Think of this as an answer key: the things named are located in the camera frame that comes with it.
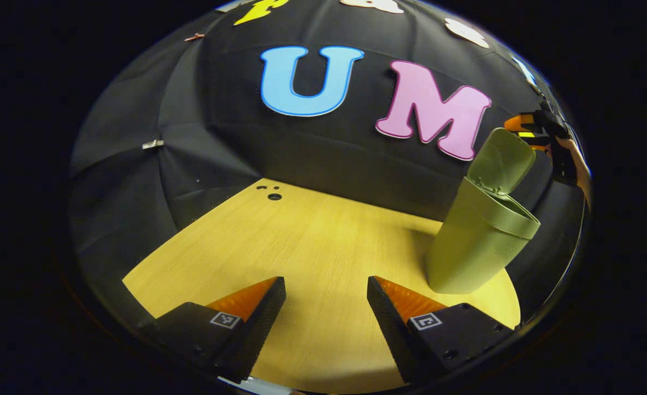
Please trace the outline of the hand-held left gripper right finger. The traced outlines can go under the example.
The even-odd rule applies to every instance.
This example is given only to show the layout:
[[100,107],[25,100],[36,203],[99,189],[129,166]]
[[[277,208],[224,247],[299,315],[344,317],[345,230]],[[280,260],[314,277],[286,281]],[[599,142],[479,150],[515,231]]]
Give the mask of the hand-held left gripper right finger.
[[369,276],[367,300],[408,384],[463,368],[514,334],[471,303],[447,306],[381,276]]

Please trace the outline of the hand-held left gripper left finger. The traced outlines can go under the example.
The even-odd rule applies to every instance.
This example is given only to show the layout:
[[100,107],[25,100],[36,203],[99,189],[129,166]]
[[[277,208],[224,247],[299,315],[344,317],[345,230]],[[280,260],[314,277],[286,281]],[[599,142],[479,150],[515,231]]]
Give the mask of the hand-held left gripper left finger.
[[140,329],[164,350],[213,376],[247,379],[286,300],[275,276],[208,305],[184,302]]

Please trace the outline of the green garbage bin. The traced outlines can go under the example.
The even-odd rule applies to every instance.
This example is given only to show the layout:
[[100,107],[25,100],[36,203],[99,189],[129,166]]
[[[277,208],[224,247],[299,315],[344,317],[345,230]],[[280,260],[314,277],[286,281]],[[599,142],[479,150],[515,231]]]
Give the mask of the green garbage bin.
[[505,128],[492,130],[457,189],[425,255],[427,284],[438,294],[470,294],[526,247],[541,222],[512,197],[536,160]]

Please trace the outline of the wooden desktop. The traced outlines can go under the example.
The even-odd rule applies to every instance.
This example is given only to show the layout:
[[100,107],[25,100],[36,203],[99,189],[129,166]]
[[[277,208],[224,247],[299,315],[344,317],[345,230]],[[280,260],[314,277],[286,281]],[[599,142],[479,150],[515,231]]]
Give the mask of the wooden desktop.
[[153,317],[207,305],[275,276],[286,300],[251,376],[303,392],[403,387],[366,292],[378,275],[436,302],[471,303],[503,325],[521,312],[507,272],[466,295],[436,294],[423,258],[441,227],[429,218],[263,178],[150,253],[123,278]]

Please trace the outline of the black backdrop cloth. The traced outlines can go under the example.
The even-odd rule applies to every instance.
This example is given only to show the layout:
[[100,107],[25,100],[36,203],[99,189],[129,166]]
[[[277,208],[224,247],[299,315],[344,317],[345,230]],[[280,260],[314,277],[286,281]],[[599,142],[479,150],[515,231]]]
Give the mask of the black backdrop cloth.
[[[117,320],[149,320],[122,281],[151,252],[198,218],[271,178],[344,199],[440,222],[468,162],[435,142],[384,137],[374,123],[391,105],[391,61],[431,70],[438,86],[463,83],[496,100],[478,141],[501,116],[537,97],[510,59],[454,38],[442,18],[454,13],[422,0],[397,0],[402,13],[361,10],[337,0],[291,0],[271,17],[235,26],[254,5],[211,11],[133,60],[100,95],[76,140],[68,203],[83,275]],[[184,42],[193,33],[205,37]],[[281,115],[261,100],[260,53],[283,46],[313,50],[296,68],[295,93],[323,89],[324,47],[358,48],[347,95],[316,117]],[[142,150],[159,139],[160,148]]]

